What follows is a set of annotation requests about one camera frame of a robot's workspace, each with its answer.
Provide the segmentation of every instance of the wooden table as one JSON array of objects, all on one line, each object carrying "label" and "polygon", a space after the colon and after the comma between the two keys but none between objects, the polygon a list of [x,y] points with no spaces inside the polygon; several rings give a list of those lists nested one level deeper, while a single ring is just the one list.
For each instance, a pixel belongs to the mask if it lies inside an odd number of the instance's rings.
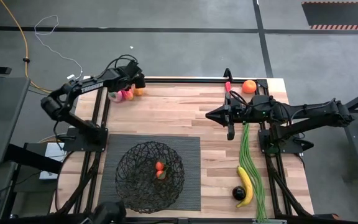
[{"label": "wooden table", "polygon": [[[267,80],[270,94],[276,100],[288,103],[283,79],[271,78]],[[238,93],[241,92],[240,85],[233,85],[232,89]],[[247,101],[252,98],[252,95],[242,95]],[[81,119],[91,119],[95,99],[96,91],[81,95],[75,114]],[[233,141],[228,141],[226,139],[227,128],[205,118],[205,113],[221,106],[223,99],[223,84],[148,83],[144,96],[137,97],[134,101],[111,103],[107,122],[111,134],[199,136],[201,138],[201,211],[164,210],[147,215],[127,210],[128,217],[254,218],[256,216],[255,198],[250,205],[236,208],[238,201],[231,196],[233,187],[241,185],[236,167],[239,165],[238,155],[242,125],[235,125],[236,136]],[[99,112],[99,120],[102,109],[103,105]],[[268,216],[273,217],[265,158],[260,153],[258,144],[258,130],[258,124],[250,125],[250,153],[264,182]],[[93,207],[98,202],[104,158],[103,153]],[[84,152],[75,152],[63,166],[58,183],[59,208],[67,201],[78,185],[83,159]],[[283,154],[282,161],[288,188],[306,211],[313,213],[301,161],[292,154]],[[276,186],[280,208],[284,211],[282,192],[277,184]],[[88,188],[84,191],[81,211],[85,207],[87,196]]]}]

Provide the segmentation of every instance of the concrete floor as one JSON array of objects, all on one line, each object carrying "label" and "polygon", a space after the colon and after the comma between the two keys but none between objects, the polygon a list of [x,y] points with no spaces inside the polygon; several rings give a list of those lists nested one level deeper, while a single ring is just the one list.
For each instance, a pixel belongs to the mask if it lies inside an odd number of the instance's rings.
[{"label": "concrete floor", "polygon": [[[300,0],[259,0],[266,29],[309,29]],[[255,29],[252,0],[6,0],[23,26],[57,14],[61,26]],[[54,25],[53,19],[45,25]],[[14,23],[0,4],[0,25]],[[42,47],[33,32],[29,75],[42,87],[56,89],[78,67]],[[275,78],[284,78],[291,104],[318,103],[333,97],[347,102],[358,95],[358,35],[266,35]],[[266,77],[258,34],[54,33],[43,40],[75,58],[85,74],[98,74],[120,54],[135,55],[146,75],[221,77],[226,67],[236,77]],[[24,76],[20,33],[0,31],[0,66]],[[54,122],[42,111],[42,96],[29,92],[12,137],[14,144],[52,135]],[[59,125],[58,133],[67,125]],[[358,182],[345,184],[352,167],[344,130],[321,128],[306,133],[315,147],[305,152],[306,176],[315,213],[337,213],[358,221]],[[23,205],[34,215],[42,206]]]}]

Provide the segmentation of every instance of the gray mat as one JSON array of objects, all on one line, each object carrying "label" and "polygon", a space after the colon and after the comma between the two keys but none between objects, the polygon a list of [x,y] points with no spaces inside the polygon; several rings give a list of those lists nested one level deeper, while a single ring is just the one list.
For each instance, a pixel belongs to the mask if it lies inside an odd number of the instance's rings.
[{"label": "gray mat", "polygon": [[99,203],[120,200],[116,192],[116,169],[121,157],[136,144],[157,141],[175,150],[182,158],[185,168],[183,191],[170,210],[201,210],[201,169],[200,138],[175,136],[142,136],[111,134],[104,163],[103,178],[99,193]]}]

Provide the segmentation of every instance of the banana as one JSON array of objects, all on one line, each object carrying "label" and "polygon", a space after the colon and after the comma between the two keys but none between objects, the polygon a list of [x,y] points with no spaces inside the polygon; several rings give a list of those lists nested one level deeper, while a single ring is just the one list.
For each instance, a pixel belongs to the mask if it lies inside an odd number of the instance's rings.
[{"label": "banana", "polygon": [[241,166],[237,166],[237,173],[239,174],[242,184],[246,189],[246,197],[243,199],[242,202],[237,205],[237,208],[239,208],[241,206],[250,204],[252,197],[254,196],[254,191],[252,189],[252,183],[246,170],[244,170],[244,168],[242,168]]}]

